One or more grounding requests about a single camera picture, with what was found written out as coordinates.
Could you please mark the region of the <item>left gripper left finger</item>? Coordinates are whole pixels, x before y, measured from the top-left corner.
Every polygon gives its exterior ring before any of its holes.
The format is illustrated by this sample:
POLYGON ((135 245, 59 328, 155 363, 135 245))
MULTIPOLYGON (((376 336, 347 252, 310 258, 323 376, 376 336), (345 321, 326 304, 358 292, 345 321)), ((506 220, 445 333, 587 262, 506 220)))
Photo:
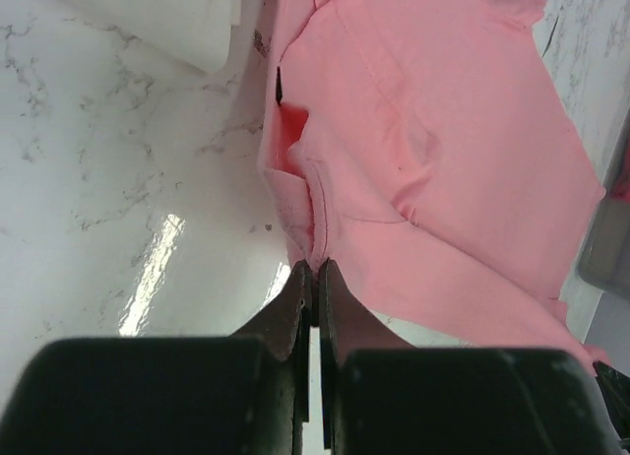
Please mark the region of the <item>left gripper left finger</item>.
POLYGON ((75 338, 42 348, 1 419, 5 454, 298 454, 313 275, 222 337, 75 338))

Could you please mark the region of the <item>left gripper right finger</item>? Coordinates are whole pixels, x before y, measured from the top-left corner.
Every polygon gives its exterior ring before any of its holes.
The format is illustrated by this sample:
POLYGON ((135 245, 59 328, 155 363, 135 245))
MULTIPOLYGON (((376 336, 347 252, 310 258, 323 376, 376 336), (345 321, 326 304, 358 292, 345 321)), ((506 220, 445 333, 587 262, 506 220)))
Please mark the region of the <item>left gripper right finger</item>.
POLYGON ((416 348, 349 291, 317 284, 323 437, 334 454, 616 454, 596 381, 569 354, 416 348))

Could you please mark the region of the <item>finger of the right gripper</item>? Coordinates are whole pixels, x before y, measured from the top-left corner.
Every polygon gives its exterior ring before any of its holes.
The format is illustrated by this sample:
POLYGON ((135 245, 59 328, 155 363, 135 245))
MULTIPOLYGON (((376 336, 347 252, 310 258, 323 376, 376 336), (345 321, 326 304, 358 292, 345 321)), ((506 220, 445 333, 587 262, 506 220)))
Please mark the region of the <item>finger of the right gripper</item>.
POLYGON ((630 423, 629 377, 602 361, 596 361, 594 368, 598 387, 615 430, 619 435, 628 435, 630 423))

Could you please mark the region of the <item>pink t shirt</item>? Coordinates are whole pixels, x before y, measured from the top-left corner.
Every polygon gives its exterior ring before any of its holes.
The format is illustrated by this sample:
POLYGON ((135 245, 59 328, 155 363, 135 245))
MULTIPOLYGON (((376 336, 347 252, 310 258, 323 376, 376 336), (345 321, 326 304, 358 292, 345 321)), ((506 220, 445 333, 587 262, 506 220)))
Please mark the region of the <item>pink t shirt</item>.
POLYGON ((604 191, 536 49, 545 3, 278 0, 259 164, 291 262, 591 369, 560 292, 604 191))

